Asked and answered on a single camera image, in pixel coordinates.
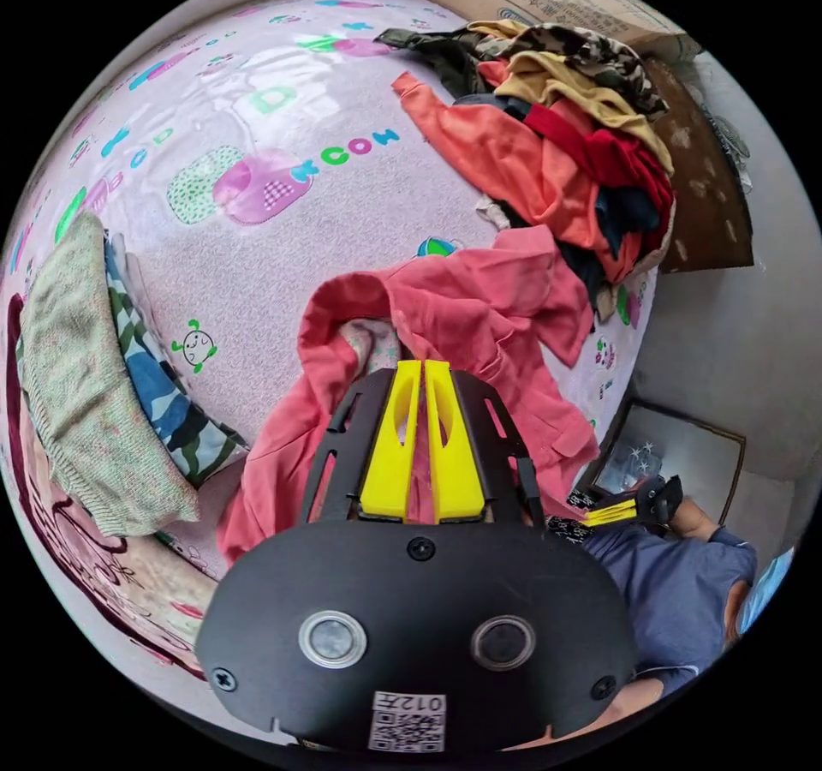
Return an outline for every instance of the picture frame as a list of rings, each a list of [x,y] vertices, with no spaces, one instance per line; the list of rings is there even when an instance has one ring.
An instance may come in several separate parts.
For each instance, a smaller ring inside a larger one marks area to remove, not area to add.
[[[722,524],[744,457],[740,434],[632,397],[594,464],[588,489],[592,496],[608,497],[645,477],[679,475],[685,494]]]

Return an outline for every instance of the pink jacket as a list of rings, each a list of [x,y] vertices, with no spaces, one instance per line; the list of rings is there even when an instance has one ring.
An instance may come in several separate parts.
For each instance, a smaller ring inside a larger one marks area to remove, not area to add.
[[[560,396],[539,341],[572,366],[593,314],[547,228],[506,230],[492,248],[415,258],[318,288],[298,337],[304,374],[265,421],[217,530],[229,562],[297,522],[314,453],[357,374],[337,331],[360,317],[391,320],[416,359],[445,360],[495,386],[534,461],[546,513],[579,516],[565,498],[599,449],[585,417]],[[426,420],[419,424],[408,518],[430,523]]]

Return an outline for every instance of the bed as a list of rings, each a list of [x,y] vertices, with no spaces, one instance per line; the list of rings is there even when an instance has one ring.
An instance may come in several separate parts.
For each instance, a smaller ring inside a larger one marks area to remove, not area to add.
[[[475,210],[480,193],[421,138],[390,84],[409,70],[448,94],[425,65],[371,42],[388,27],[463,22],[425,0],[259,0],[169,37],[112,81],[49,153],[3,254],[4,316],[78,210],[94,211],[139,267],[155,333],[191,397],[251,445],[300,373],[297,328],[325,279],[493,241],[494,226]],[[217,207],[211,189],[227,170],[233,182]],[[600,442],[628,386],[655,285],[656,270],[626,281],[617,313],[597,323],[574,368],[543,349]],[[6,375],[8,340],[4,329]],[[0,402],[8,415],[8,386]],[[3,442],[3,479],[21,524],[37,526],[48,556],[120,636],[202,678],[192,646],[209,586],[226,571],[214,529],[242,462],[200,489],[197,523],[162,530],[155,542],[173,555],[147,576],[140,564],[159,549],[95,533],[50,487],[33,442],[22,474]],[[169,585],[177,599],[161,608]]]

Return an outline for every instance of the label sticker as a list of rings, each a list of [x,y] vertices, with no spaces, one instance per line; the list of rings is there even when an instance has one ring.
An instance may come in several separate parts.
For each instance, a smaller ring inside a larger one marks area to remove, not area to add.
[[[400,754],[445,750],[445,694],[374,693],[368,747]]]

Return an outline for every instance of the face mask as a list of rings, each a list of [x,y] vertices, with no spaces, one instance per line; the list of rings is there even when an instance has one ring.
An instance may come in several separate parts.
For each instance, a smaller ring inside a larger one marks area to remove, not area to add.
[[[788,573],[793,558],[794,549],[791,548],[773,560],[757,580],[756,585],[745,598],[736,621],[740,634],[744,634],[751,627],[754,620],[762,613],[762,609],[771,601],[783,577]]]

